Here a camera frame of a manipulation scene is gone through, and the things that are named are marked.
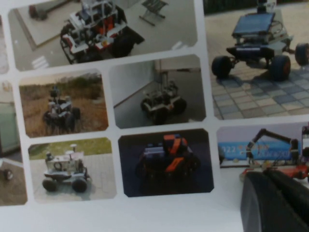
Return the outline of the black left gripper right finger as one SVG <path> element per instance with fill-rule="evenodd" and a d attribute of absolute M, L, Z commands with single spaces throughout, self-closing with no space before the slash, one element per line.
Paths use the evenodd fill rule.
<path fill-rule="evenodd" d="M 265 171 L 266 176 L 279 189 L 297 219 L 309 231 L 309 189 L 294 178 L 278 170 Z"/>

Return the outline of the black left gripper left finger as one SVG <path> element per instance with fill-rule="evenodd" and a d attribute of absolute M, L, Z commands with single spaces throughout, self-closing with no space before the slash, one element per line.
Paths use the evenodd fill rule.
<path fill-rule="evenodd" d="M 244 178 L 240 203 L 244 232 L 300 232 L 302 220 L 266 175 L 250 172 Z"/>

